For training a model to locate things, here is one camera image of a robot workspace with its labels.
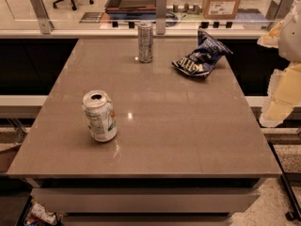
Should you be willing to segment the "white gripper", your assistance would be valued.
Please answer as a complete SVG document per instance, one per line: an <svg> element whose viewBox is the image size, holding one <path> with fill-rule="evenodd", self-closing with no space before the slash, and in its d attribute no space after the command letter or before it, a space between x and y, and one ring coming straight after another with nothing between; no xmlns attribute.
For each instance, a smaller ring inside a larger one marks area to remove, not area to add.
<svg viewBox="0 0 301 226"><path fill-rule="evenodd" d="M297 2L283 22L262 35L257 44L278 48L281 57L291 61L284 70L274 69L259 118L263 127L277 127L301 103L301 2Z"/></svg>

